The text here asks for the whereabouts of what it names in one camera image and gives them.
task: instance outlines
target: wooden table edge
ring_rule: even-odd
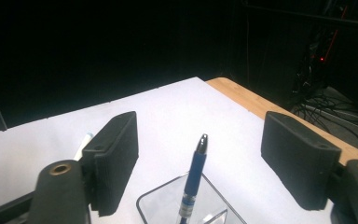
[[[341,164],[345,165],[349,160],[358,160],[358,149],[356,147],[353,147],[348,143],[340,140],[339,138],[331,135],[330,133],[327,133],[318,127],[306,122],[289,111],[255,94],[254,92],[245,89],[243,86],[231,81],[230,79],[226,77],[217,77],[206,81],[206,83],[223,93],[226,97],[230,98],[237,104],[242,105],[250,112],[256,114],[261,119],[265,119],[267,111],[283,113],[297,119],[312,129],[314,132],[319,134],[321,137],[342,149],[341,157],[339,158],[339,162]]]

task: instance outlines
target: white table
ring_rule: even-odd
[[[139,159],[117,212],[92,212],[92,223],[143,223],[136,200],[188,171],[203,133],[204,173],[247,223],[330,223],[330,202],[301,209],[261,158],[264,120],[196,77],[0,132],[0,205],[33,191],[42,168],[72,159],[86,133],[128,111],[137,113]]]

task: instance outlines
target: clear acrylic stand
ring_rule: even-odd
[[[187,174],[178,176],[146,194],[136,202],[145,224],[175,224],[185,189]],[[202,175],[190,224],[244,224],[246,223]]]

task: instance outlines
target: pen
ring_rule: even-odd
[[[190,171],[188,173],[185,192],[179,209],[178,224],[188,224],[193,212],[196,196],[199,191],[202,169],[206,160],[208,135],[203,134],[193,155]]]

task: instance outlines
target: pen tip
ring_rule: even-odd
[[[208,134],[203,134],[200,141],[199,141],[199,145],[197,146],[197,151],[201,154],[206,154],[206,149],[208,147]]]

